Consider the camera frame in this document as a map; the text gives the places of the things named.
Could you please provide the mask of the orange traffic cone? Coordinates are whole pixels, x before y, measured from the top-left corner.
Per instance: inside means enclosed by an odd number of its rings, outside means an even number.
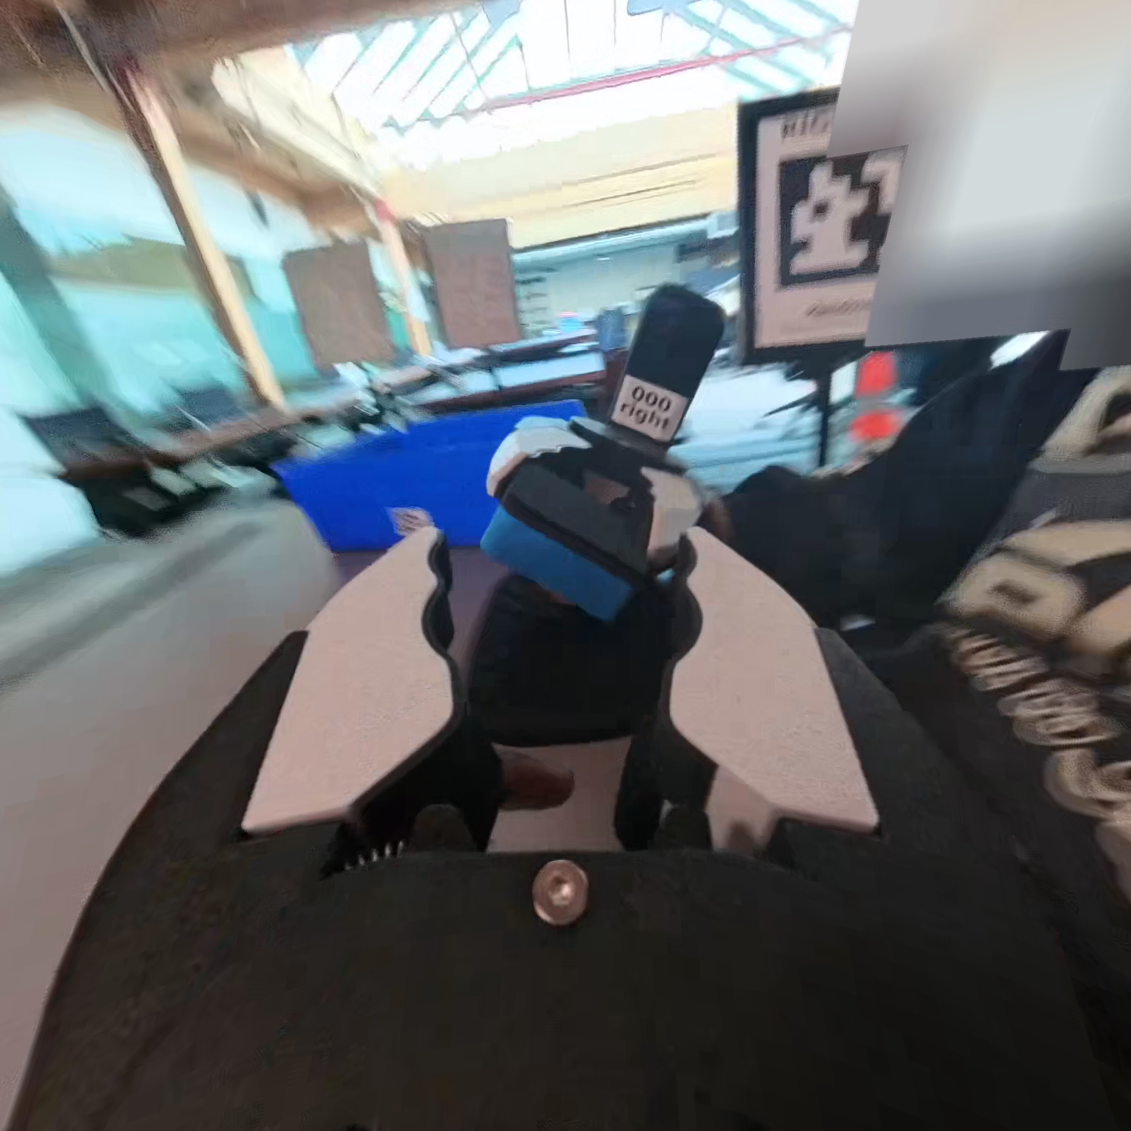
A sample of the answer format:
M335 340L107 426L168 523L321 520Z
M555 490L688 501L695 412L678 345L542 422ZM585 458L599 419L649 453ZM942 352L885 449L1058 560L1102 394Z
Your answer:
M898 404L900 384L897 353L865 353L855 370L850 437L860 449L888 444L902 427L905 414Z

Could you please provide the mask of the written whiteboard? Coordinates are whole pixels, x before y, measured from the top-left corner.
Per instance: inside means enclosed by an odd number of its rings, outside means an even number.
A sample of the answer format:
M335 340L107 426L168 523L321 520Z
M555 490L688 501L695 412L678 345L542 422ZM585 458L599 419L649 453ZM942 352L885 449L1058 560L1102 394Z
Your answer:
M282 257L298 320L318 370L387 365L397 348L368 242L293 249Z
M483 350L518 341L521 325L508 222L427 225L419 235L444 345Z

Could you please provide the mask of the blue plastic bin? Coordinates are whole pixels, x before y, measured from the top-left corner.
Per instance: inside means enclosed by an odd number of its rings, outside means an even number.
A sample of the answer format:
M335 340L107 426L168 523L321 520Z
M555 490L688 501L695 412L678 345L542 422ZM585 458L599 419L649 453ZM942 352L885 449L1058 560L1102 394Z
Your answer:
M564 400L432 417L271 468L333 554L382 552L427 525L451 545L478 545L496 510L486 476L501 441L521 419L580 414Z

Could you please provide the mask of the printed marker sign board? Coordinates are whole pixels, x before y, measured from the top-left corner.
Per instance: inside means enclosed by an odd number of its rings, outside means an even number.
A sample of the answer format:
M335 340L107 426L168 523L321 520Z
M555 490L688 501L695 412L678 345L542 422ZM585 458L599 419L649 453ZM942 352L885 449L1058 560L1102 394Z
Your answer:
M833 156L838 96L818 87L739 104L744 363L867 336L904 150Z

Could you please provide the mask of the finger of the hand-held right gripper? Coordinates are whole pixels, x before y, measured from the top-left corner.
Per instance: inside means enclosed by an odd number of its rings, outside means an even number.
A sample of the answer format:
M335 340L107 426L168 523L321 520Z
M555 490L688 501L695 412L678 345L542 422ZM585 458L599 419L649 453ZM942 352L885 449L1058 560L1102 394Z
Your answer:
M574 449L590 449L590 441L574 431L570 419L548 416L520 419L491 454L484 479L488 496L500 501L521 464Z
M643 469L644 518L643 560L646 570L663 570L676 557L681 538L697 525L708 491L681 471Z

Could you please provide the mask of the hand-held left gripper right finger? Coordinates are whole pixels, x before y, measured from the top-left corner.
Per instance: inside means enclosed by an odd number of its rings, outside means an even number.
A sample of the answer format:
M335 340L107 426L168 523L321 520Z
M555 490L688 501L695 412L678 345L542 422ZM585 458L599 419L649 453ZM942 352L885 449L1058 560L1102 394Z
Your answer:
M693 528L680 596L690 643L673 660L663 724L703 784L668 784L705 813L713 850L759 853L784 821L861 836L880 826L818 631L784 587Z

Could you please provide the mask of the wooden support post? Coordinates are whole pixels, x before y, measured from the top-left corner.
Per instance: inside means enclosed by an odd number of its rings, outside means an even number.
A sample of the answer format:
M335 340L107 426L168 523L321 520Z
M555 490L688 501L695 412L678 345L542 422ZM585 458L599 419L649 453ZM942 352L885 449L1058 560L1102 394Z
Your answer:
M111 62L106 81L126 133L176 224L190 271L244 384L259 404L284 407L284 392L251 323L232 267L202 210L163 92L131 59Z

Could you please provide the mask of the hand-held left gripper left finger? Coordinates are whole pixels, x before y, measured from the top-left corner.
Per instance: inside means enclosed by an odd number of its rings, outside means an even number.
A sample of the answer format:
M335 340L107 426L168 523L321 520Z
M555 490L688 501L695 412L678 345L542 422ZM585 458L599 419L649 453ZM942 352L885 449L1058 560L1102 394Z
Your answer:
M242 833L358 818L454 732L449 589L446 537L422 527L331 596L308 624Z

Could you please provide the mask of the black chair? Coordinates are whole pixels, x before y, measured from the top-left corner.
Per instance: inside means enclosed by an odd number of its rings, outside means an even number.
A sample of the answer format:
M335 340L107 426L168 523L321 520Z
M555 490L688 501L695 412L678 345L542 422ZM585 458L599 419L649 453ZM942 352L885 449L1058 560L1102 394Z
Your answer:
M144 537L185 513L185 503L155 479L141 442L102 407L20 416L60 464L60 479L82 493L97 525Z

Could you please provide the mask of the person's right forearm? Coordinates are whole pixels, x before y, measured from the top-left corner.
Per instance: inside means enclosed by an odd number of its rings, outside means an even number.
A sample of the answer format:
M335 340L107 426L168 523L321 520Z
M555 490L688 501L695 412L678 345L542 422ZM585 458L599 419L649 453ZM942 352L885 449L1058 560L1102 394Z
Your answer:
M821 628L853 616L915 626L1090 380L1062 370L1065 343L1065 330L1052 331L1005 365L969 367L856 466L764 468L712 501L700 525Z

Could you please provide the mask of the blue black eraser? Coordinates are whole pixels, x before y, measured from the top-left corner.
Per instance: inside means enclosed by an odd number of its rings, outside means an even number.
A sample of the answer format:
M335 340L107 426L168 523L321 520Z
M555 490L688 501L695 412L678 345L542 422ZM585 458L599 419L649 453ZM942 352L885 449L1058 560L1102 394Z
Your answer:
M611 623L648 584L651 493L612 483L596 498L538 461L508 479L481 537L484 555L510 572Z

